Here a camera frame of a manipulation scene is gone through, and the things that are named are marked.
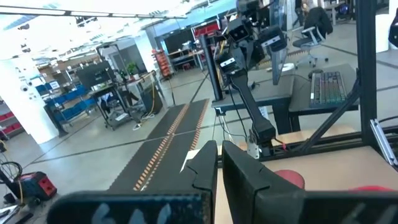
office chair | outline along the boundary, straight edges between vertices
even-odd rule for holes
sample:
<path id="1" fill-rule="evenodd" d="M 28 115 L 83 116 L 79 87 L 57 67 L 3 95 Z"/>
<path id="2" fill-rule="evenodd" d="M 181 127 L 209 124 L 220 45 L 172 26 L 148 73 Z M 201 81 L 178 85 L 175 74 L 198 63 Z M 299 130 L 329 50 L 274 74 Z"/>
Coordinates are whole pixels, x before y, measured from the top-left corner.
<path id="1" fill-rule="evenodd" d="M 327 56 L 311 54 L 311 50 L 321 46 L 326 41 L 326 35 L 332 32 L 333 27 L 326 12 L 319 7 L 311 9 L 305 20 L 304 30 L 301 31 L 302 38 L 293 42 L 294 47 L 307 52 L 306 56 L 297 61 L 295 68 L 298 69 L 299 65 L 305 62 L 309 62 L 312 67 L 316 67 L 318 59 L 328 62 Z"/>

